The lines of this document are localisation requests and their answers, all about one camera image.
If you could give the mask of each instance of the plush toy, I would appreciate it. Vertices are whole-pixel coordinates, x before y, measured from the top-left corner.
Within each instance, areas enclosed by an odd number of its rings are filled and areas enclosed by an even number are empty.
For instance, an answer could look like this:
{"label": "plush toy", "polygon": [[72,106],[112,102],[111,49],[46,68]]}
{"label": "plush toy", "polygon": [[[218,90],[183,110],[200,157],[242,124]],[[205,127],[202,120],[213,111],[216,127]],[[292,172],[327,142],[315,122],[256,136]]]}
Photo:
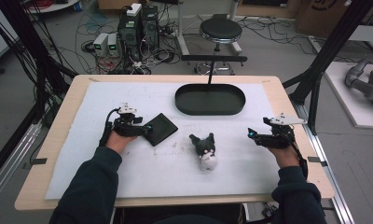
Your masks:
{"label": "plush toy", "polygon": [[210,133],[206,139],[199,139],[191,134],[189,138],[195,146],[196,153],[199,155],[201,170],[213,170],[217,164],[215,156],[214,134]]}

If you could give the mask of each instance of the round stool seat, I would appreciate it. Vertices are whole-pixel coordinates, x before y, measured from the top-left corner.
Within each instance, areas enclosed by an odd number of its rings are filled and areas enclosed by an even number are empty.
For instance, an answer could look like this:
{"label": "round stool seat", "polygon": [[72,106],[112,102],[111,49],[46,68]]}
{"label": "round stool seat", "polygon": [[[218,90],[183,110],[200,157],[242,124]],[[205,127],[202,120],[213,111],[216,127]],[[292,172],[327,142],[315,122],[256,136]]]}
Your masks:
{"label": "round stool seat", "polygon": [[241,26],[223,18],[211,18],[200,25],[200,35],[215,43],[230,44],[242,35]]}

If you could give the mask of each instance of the human hand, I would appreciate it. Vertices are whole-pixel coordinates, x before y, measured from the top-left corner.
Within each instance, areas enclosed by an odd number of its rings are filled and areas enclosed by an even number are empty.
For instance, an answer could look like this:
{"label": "human hand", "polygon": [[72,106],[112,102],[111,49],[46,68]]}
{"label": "human hand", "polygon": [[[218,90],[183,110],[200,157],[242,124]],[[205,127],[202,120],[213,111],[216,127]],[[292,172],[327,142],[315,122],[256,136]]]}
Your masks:
{"label": "human hand", "polygon": [[299,166],[297,153],[291,146],[288,146],[287,148],[268,147],[268,150],[274,155],[280,168]]}
{"label": "human hand", "polygon": [[117,134],[114,131],[111,131],[105,146],[121,154],[123,152],[123,149],[125,149],[126,145],[128,145],[129,142],[133,141],[136,138],[137,136],[125,137]]}

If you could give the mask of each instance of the box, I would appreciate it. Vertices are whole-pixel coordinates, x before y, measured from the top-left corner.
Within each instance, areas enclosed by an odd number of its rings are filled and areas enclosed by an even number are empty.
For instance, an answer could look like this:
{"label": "box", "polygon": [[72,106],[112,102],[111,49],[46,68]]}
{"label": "box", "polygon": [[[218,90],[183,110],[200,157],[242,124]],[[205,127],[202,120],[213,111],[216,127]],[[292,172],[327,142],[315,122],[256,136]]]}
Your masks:
{"label": "box", "polygon": [[241,1],[237,7],[236,14],[238,16],[251,16],[251,17],[272,17],[282,19],[293,19],[297,15],[297,3],[300,0],[288,0],[288,3],[292,1],[291,9],[288,8],[287,4],[284,7],[273,7],[273,6],[257,6],[244,4]]}
{"label": "box", "polygon": [[140,0],[98,0],[99,9],[122,9],[129,7],[133,3],[140,3]]}
{"label": "box", "polygon": [[302,1],[295,19],[297,33],[328,37],[347,10],[345,0]]}
{"label": "box", "polygon": [[243,5],[283,7],[286,6],[287,0],[242,0]]}

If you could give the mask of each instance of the metal rail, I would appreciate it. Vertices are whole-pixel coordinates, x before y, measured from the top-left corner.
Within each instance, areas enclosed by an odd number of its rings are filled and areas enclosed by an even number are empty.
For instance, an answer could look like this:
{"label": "metal rail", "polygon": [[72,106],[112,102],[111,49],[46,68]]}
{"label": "metal rail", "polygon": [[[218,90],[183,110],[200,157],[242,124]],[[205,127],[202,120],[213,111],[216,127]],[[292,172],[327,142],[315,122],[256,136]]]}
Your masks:
{"label": "metal rail", "polygon": [[[308,118],[309,113],[306,111],[306,108],[304,105],[294,104],[294,108],[301,119]],[[315,150],[315,152],[317,153],[317,156],[320,158],[320,161],[326,161],[327,165],[324,166],[323,168],[326,173],[326,176],[329,179],[329,182],[332,185],[332,188],[335,191],[335,197],[331,199],[331,203],[333,204],[335,208],[339,222],[342,224],[355,223],[354,220],[352,219],[352,213],[350,212],[349,207],[347,206],[346,201],[344,200],[344,197],[341,193],[341,190],[335,178],[335,175],[332,172],[331,166],[329,165],[329,161],[326,158],[324,149],[321,146],[318,136],[313,134],[313,132],[311,131],[311,129],[309,128],[307,124],[304,124],[303,128],[305,129],[306,134],[311,140],[311,145],[313,149]]]}
{"label": "metal rail", "polygon": [[30,125],[12,154],[8,157],[6,163],[0,170],[0,193],[3,191],[9,179],[21,164],[26,153],[29,151],[38,134],[41,132],[42,123]]}

